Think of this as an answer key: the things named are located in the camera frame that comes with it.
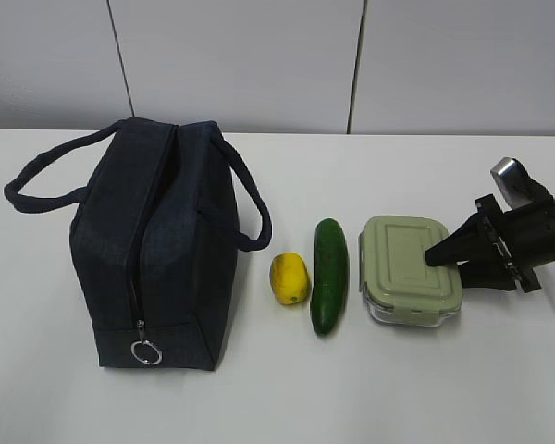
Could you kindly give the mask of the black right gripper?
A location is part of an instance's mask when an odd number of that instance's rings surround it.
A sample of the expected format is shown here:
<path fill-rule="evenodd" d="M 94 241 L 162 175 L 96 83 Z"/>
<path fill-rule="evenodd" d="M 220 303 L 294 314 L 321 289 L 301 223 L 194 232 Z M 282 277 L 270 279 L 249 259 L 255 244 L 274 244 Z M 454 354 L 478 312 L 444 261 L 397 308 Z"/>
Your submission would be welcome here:
<path fill-rule="evenodd" d="M 489 194 L 475 206 L 477 213 L 425 252 L 426 263 L 464 262 L 460 278 L 465 288 L 540 290 L 535 269 L 555 262 L 555 202 L 503 212 Z"/>

